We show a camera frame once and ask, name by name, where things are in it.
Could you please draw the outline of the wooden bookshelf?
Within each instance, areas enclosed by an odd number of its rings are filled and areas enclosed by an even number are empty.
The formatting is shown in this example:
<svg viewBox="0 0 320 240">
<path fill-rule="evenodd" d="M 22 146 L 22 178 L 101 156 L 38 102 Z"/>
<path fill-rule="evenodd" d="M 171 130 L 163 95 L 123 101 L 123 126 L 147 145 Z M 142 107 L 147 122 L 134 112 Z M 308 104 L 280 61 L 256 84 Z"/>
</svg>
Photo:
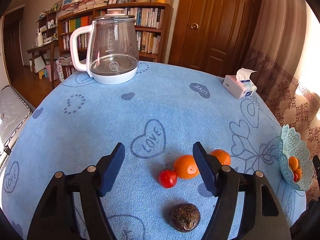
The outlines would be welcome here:
<svg viewBox="0 0 320 240">
<path fill-rule="evenodd" d="M 58 48 L 61 56 L 98 63 L 105 56 L 128 56 L 163 63 L 173 8 L 167 3 L 111 4 L 56 18 L 49 42 L 29 49 L 34 55 Z"/>
</svg>

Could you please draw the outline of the brown wooden door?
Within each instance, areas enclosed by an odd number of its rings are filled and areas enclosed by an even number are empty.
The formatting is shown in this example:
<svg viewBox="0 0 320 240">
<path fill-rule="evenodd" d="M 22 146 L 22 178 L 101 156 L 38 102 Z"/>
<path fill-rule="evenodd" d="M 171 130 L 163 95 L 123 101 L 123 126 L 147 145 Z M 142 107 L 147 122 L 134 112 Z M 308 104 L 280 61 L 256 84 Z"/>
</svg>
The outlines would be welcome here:
<svg viewBox="0 0 320 240">
<path fill-rule="evenodd" d="M 216 76 L 240 69 L 261 0 L 179 0 L 169 64 Z M 197 23 L 199 28 L 191 29 Z"/>
</svg>

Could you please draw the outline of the wooden side desk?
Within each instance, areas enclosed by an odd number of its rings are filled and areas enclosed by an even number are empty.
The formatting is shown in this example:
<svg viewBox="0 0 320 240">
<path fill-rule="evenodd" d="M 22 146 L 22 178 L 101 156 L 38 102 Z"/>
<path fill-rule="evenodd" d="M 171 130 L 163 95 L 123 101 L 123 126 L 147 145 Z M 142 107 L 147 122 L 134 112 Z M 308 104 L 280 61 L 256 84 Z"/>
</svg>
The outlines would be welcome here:
<svg viewBox="0 0 320 240">
<path fill-rule="evenodd" d="M 31 48 L 27 50 L 27 53 L 31 55 L 31 67 L 33 72 L 35 72 L 35 59 L 40 57 L 42 61 L 44 62 L 44 65 L 46 65 L 47 61 L 44 58 L 44 55 L 46 54 L 47 51 L 50 51 L 50 76 L 51 76 L 51 85 L 52 85 L 52 90 L 54 90 L 55 85 L 54 85 L 54 55 L 55 55 L 55 48 L 59 46 L 58 40 L 52 40 L 48 44 L 43 44 L 38 47 Z"/>
</svg>

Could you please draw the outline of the blue patterned tablecloth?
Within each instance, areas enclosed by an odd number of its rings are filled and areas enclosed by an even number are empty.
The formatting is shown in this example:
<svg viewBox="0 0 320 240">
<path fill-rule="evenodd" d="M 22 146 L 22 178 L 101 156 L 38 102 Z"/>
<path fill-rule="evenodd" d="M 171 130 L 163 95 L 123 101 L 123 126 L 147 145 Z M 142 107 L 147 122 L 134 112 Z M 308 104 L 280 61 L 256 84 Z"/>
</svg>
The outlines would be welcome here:
<svg viewBox="0 0 320 240">
<path fill-rule="evenodd" d="M 222 149 L 241 173 L 262 171 L 293 224 L 306 195 L 283 179 L 278 164 L 281 126 L 254 94 L 236 99 L 222 79 L 195 70 L 140 62 L 133 79 L 102 85 L 77 72 L 58 85 L 27 121 L 3 177 L 2 209 L 26 237 L 40 198 L 57 171 L 73 174 L 110 154 L 117 143 L 125 159 L 112 190 L 101 200 L 118 239 L 201 239 L 217 199 L 200 176 L 165 189 L 158 174 L 200 142 Z M 191 232 L 170 224 L 171 209 L 196 205 Z"/>
</svg>

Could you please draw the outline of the brass door knob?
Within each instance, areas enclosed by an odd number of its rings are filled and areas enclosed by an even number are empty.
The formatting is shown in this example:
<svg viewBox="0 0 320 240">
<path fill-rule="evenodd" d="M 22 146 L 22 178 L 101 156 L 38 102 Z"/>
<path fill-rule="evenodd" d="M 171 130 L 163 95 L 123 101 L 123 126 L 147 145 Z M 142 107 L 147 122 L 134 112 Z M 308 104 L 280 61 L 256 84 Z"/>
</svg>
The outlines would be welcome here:
<svg viewBox="0 0 320 240">
<path fill-rule="evenodd" d="M 196 30 L 196 29 L 198 29 L 198 28 L 199 28 L 199 25 L 198 25 L 197 23 L 193 23 L 193 24 L 191 25 L 191 29 Z"/>
</svg>

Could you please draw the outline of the smooth orange kumquat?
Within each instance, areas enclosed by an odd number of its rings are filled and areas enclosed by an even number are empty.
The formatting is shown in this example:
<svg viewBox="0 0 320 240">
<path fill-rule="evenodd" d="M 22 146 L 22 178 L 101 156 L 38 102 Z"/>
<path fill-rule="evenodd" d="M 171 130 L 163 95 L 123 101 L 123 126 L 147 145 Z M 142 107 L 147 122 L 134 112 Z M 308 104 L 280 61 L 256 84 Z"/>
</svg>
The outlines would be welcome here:
<svg viewBox="0 0 320 240">
<path fill-rule="evenodd" d="M 200 174 L 192 155 L 182 155 L 178 157 L 173 164 L 173 169 L 178 178 L 193 179 Z"/>
</svg>

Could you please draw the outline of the tissue pack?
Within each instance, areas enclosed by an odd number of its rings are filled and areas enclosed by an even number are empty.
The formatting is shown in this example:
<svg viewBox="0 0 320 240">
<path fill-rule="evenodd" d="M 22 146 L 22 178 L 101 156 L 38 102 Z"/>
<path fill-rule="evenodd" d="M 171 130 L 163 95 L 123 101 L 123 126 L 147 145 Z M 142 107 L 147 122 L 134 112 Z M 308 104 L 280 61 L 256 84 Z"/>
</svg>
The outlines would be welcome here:
<svg viewBox="0 0 320 240">
<path fill-rule="evenodd" d="M 250 79 L 254 72 L 255 70 L 241 68 L 236 72 L 236 75 L 226 75 L 222 85 L 236 99 L 252 96 L 257 91 L 256 85 Z"/>
</svg>

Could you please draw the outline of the red cherry tomato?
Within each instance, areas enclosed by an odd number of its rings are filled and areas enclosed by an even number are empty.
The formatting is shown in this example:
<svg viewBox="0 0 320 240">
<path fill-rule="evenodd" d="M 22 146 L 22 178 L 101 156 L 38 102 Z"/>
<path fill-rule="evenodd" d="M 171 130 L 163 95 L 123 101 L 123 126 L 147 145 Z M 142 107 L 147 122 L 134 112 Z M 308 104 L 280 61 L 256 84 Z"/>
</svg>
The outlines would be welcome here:
<svg viewBox="0 0 320 240">
<path fill-rule="evenodd" d="M 167 165 L 158 175 L 158 182 L 165 189 L 174 187 L 177 184 L 177 181 L 177 173 L 172 168 L 168 168 Z"/>
<path fill-rule="evenodd" d="M 294 181 L 295 183 L 298 182 L 298 175 L 297 175 L 296 173 L 295 173 L 294 176 L 293 176 L 293 181 Z"/>
</svg>

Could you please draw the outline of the light blue lattice basket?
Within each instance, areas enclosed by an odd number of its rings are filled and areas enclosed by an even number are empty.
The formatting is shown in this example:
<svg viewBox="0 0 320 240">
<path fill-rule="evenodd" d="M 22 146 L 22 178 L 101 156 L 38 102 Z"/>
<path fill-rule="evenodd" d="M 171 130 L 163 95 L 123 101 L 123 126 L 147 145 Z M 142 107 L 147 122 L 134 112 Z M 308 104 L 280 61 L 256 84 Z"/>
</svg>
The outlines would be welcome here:
<svg viewBox="0 0 320 240">
<path fill-rule="evenodd" d="M 285 125 L 281 129 L 278 161 L 281 174 L 293 189 L 307 191 L 313 175 L 310 151 L 300 133 Z"/>
</svg>

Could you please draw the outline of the glass electric kettle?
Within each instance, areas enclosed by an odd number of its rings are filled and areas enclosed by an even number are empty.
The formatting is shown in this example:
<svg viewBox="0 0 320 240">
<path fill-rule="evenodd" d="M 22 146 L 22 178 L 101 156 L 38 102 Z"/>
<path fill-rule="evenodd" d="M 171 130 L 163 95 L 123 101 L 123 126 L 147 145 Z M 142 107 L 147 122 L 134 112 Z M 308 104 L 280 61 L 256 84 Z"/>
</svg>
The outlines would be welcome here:
<svg viewBox="0 0 320 240">
<path fill-rule="evenodd" d="M 131 80 L 139 64 L 139 52 L 135 31 L 135 17 L 124 10 L 108 9 L 96 17 L 92 24 L 73 31 L 70 52 L 73 66 L 103 85 L 116 85 Z M 78 55 L 78 37 L 88 34 L 86 62 Z"/>
</svg>

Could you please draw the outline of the mandarin orange with stem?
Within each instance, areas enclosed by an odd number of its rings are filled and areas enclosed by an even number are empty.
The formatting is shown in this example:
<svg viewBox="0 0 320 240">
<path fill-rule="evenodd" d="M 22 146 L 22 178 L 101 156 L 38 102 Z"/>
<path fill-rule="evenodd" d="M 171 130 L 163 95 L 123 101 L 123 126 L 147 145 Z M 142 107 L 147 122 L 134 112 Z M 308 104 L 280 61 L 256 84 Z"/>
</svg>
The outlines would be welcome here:
<svg viewBox="0 0 320 240">
<path fill-rule="evenodd" d="M 298 175 L 298 181 L 300 181 L 301 178 L 302 178 L 302 174 L 303 174 L 302 169 L 301 169 L 301 168 L 297 168 L 297 169 L 294 171 L 294 174 L 295 174 L 295 173 Z"/>
</svg>

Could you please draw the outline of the patterned beige curtain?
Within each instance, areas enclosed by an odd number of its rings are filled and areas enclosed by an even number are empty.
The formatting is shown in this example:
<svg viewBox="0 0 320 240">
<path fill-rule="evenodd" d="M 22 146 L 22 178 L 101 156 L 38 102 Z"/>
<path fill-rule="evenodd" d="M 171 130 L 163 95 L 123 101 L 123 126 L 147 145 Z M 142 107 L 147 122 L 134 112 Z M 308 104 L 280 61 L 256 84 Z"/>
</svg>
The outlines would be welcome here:
<svg viewBox="0 0 320 240">
<path fill-rule="evenodd" d="M 242 66 L 278 122 L 319 155 L 319 20 L 306 0 L 261 0 Z"/>
</svg>

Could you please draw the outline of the grey cushioned chair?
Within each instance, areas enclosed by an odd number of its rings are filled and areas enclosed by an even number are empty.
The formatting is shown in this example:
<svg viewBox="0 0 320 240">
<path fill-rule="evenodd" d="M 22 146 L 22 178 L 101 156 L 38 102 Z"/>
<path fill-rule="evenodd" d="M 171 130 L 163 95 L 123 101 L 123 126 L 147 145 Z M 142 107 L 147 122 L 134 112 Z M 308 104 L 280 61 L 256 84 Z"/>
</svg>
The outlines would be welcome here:
<svg viewBox="0 0 320 240">
<path fill-rule="evenodd" d="M 1 155 L 11 152 L 31 114 L 28 101 L 13 87 L 1 89 Z"/>
</svg>

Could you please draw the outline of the small dark water chestnut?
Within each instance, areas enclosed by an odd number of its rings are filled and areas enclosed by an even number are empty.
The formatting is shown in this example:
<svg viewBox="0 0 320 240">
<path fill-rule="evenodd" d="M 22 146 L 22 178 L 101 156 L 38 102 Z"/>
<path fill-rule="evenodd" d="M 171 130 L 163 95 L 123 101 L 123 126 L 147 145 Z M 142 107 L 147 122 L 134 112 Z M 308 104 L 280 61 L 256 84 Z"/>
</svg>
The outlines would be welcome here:
<svg viewBox="0 0 320 240">
<path fill-rule="evenodd" d="M 179 232 L 191 232 L 199 224 L 201 214 L 196 205 L 182 203 L 174 206 L 170 211 L 170 224 Z"/>
</svg>

